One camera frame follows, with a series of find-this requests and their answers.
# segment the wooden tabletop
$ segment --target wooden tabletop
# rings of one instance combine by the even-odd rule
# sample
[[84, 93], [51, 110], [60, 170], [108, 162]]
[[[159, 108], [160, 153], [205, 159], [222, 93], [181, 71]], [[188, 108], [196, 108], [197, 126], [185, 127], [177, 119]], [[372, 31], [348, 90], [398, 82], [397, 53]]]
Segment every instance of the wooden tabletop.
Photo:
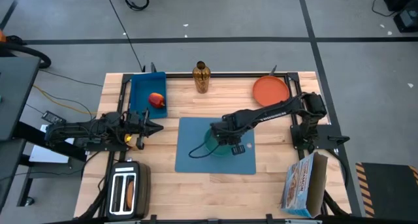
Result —
[[[116, 111], [122, 76], [122, 73], [106, 75], [98, 115]], [[315, 72], [299, 72], [299, 78], [302, 91], [320, 93]], [[164, 130], [147, 138], [144, 150], [131, 150], [126, 155], [151, 168], [150, 212], [146, 219], [151, 214], [158, 219], [264, 219], [266, 214], [272, 214], [273, 218], [295, 217], [280, 210], [287, 168], [298, 161], [289, 129], [290, 116], [260, 123], [255, 128], [255, 175], [174, 171], [179, 119], [221, 117], [245, 108], [260, 108], [251, 93], [255, 81], [256, 78], [211, 78], [208, 92], [200, 94], [192, 78], [167, 79], [168, 117], [152, 120], [163, 125]], [[125, 99], [129, 98], [129, 92], [127, 86]], [[326, 151], [318, 152], [329, 156], [327, 191], [350, 213], [338, 160]], [[74, 216], [83, 214], [97, 196], [97, 184], [105, 175], [107, 158], [108, 153], [101, 152], [86, 165]]]

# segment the red apple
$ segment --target red apple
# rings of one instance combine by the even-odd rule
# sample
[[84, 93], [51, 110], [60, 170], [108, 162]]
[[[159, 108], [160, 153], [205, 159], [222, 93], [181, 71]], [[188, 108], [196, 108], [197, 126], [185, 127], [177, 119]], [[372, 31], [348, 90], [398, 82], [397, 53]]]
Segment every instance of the red apple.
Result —
[[165, 106], [164, 97], [159, 93], [151, 93], [148, 101], [155, 108], [163, 108]]

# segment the blue cutting board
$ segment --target blue cutting board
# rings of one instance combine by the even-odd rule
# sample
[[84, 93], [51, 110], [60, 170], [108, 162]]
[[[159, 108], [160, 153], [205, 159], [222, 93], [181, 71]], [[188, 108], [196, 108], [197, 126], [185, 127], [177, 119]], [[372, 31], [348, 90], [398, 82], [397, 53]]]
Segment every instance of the blue cutting board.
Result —
[[[180, 118], [178, 130], [176, 172], [204, 172], [214, 174], [255, 174], [255, 144], [254, 130], [245, 133], [241, 144], [246, 152], [223, 157], [209, 155], [201, 159], [189, 157], [189, 152], [204, 142], [204, 136], [210, 128], [210, 123], [221, 121], [220, 118]], [[205, 146], [195, 151], [193, 155], [205, 155]]]
[[[131, 81], [130, 111], [137, 111], [141, 115], [148, 108], [150, 119], [167, 117], [167, 76], [165, 72], [135, 74]], [[151, 93], [161, 94], [165, 100], [165, 107], [154, 108], [148, 102]]]

